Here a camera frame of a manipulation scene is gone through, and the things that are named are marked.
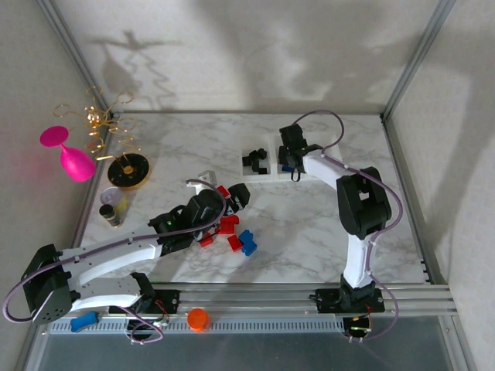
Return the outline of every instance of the pink cup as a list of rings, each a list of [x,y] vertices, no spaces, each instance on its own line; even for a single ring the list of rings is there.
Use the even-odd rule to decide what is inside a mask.
[[[69,137],[69,131],[64,126],[52,126],[39,137],[39,142],[45,147],[62,148],[60,163],[68,176],[75,182],[84,182],[96,172],[96,165],[86,152],[77,148],[63,145]]]

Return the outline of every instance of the red block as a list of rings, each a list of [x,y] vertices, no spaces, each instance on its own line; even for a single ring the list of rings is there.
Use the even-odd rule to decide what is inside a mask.
[[[231,224],[239,224],[239,216],[237,215],[231,215],[231,216],[224,216],[222,219],[220,219],[220,222],[222,223],[224,221],[225,223],[231,223]]]
[[[222,195],[224,195],[225,198],[230,197],[229,191],[227,191],[223,185],[217,187],[217,189],[220,191]]]
[[[227,238],[227,241],[229,241],[230,247],[232,247],[233,252],[239,251],[242,248],[242,242],[235,234]]]
[[[205,234],[204,237],[200,240],[201,247],[206,247],[212,243],[213,243],[213,237],[211,236],[210,232]]]
[[[235,234],[235,224],[220,219],[220,232],[218,234]]]

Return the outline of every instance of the black circular base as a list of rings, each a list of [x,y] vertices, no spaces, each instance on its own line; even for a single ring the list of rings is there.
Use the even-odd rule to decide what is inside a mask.
[[[125,169],[132,168],[132,172],[126,174]],[[151,175],[149,162],[143,155],[128,153],[114,160],[108,168],[108,180],[114,186],[124,191],[137,189],[146,183]]]

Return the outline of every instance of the white marble table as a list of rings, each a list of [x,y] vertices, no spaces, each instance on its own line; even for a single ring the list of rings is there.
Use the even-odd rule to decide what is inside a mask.
[[[261,114],[133,114],[140,125],[136,144],[152,165],[152,176],[131,201],[123,226],[111,228],[98,215],[101,191],[110,186],[106,169],[93,202],[82,245],[131,231],[149,219],[185,204],[194,195],[184,181],[214,170],[219,185],[241,182],[238,138],[243,134],[273,134],[291,124],[295,115]],[[343,116],[346,135],[340,144],[343,160],[356,167],[375,166],[382,179],[399,191],[391,155],[378,116]],[[313,116],[302,123],[305,132],[339,134],[330,116]],[[118,144],[111,143],[117,153]],[[347,256],[347,235],[340,225],[336,193],[318,180],[249,183],[251,201],[238,213],[237,232],[254,232],[258,250],[250,257],[233,253],[226,236],[202,248],[191,248],[158,260],[122,269],[117,275],[140,271],[154,282],[321,283],[337,282]],[[393,215],[397,207],[391,200]],[[425,282],[408,218],[383,236],[374,264],[384,282]]]

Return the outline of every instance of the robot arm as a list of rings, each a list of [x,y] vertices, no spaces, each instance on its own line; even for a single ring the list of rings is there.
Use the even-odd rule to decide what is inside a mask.
[[[322,147],[308,145],[298,124],[282,128],[280,133],[283,145],[278,150],[278,158],[284,166],[293,169],[292,180],[299,181],[300,174],[305,172],[337,191],[340,222],[348,232],[349,240],[337,311],[362,311],[376,294],[366,268],[369,242],[373,233],[385,228],[391,218],[385,190],[361,175],[347,175],[344,168],[325,160]],[[295,172],[298,173],[297,180],[294,180]],[[375,168],[365,168],[362,172],[381,179]]]
[[[226,201],[224,215],[243,209],[250,198],[246,185],[242,183],[233,185],[228,191],[230,198]],[[155,295],[145,274],[133,273],[122,278],[100,277],[129,264],[186,249],[194,240],[203,238],[205,232],[213,226],[211,222],[221,214],[223,206],[219,193],[202,189],[186,206],[177,206],[169,213],[150,220],[147,226],[125,235],[60,252],[53,245],[41,247],[23,277],[48,264],[73,259],[24,284],[32,322],[42,325],[55,321],[70,311],[110,305],[126,308],[132,306],[136,311],[145,309]],[[156,238],[157,234],[179,231],[183,233]],[[127,243],[120,243],[123,240],[127,240]],[[104,249],[113,243],[118,243],[119,248]],[[97,250],[100,251],[98,254],[87,256],[91,251]]]
[[[302,160],[306,173],[323,180],[335,190],[337,190],[339,179],[346,175],[344,169],[337,168],[328,161],[325,161],[321,157],[320,150],[310,152]],[[368,276],[365,268],[370,235],[360,239],[354,234],[349,234],[348,238],[347,263],[343,271],[343,278],[352,288],[362,288],[371,283],[371,278]]]

